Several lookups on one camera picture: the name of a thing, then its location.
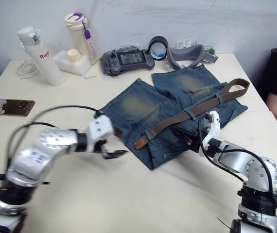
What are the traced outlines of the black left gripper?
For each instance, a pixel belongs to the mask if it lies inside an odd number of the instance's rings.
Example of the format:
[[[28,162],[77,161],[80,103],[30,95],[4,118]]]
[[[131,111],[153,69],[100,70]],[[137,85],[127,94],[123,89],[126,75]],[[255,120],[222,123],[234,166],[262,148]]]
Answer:
[[[104,140],[99,140],[94,145],[94,153],[101,154],[105,160],[117,158],[118,156],[121,156],[128,152],[127,150],[116,150],[114,152],[108,152],[105,148],[106,143],[107,143],[107,140],[104,139]]]

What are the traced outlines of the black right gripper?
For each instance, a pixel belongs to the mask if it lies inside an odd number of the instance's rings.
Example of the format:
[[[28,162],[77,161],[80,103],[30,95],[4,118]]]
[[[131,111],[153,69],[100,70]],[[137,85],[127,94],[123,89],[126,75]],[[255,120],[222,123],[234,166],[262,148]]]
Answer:
[[[197,131],[188,132],[179,127],[171,127],[170,130],[173,135],[179,137],[183,144],[189,147],[189,150],[199,151],[199,134]]]

